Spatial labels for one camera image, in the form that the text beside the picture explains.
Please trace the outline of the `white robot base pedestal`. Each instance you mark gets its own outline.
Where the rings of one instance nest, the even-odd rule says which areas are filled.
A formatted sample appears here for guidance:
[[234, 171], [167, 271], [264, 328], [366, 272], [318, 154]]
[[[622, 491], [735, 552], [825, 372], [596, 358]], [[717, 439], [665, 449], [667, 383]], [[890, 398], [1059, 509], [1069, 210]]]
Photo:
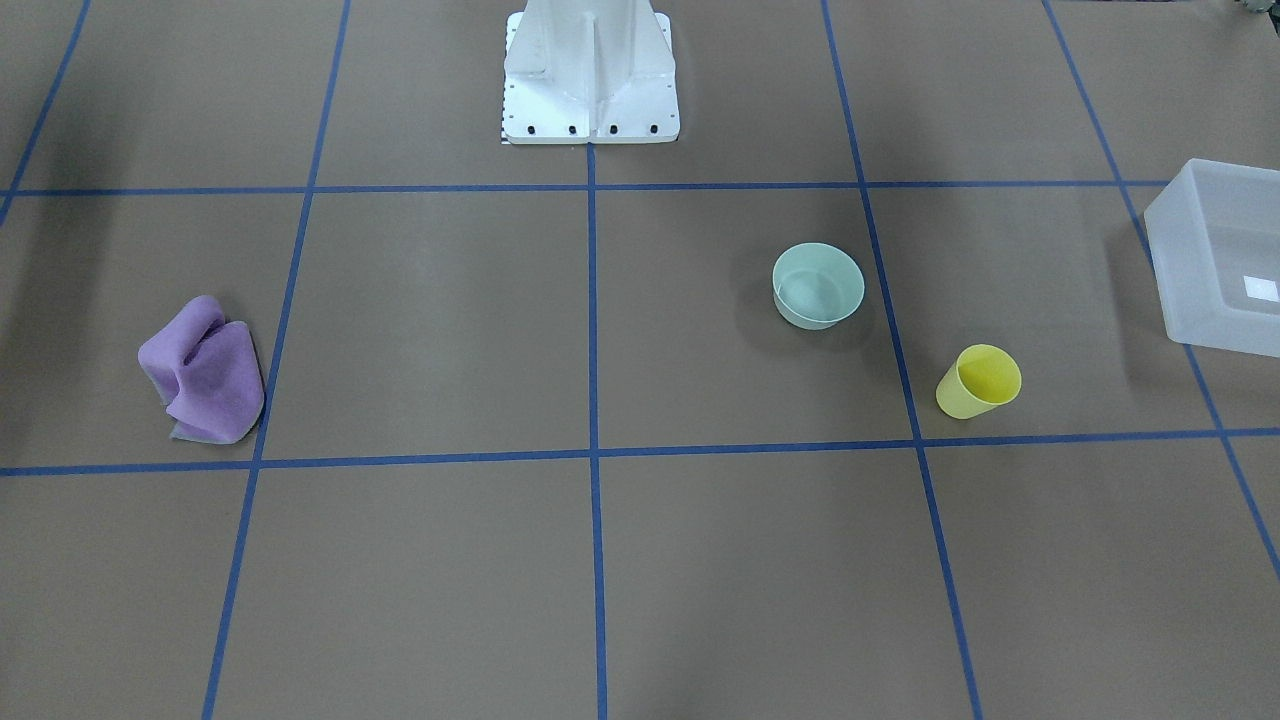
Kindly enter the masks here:
[[508, 15], [500, 138], [669, 143], [681, 135], [672, 24], [649, 1], [529, 1]]

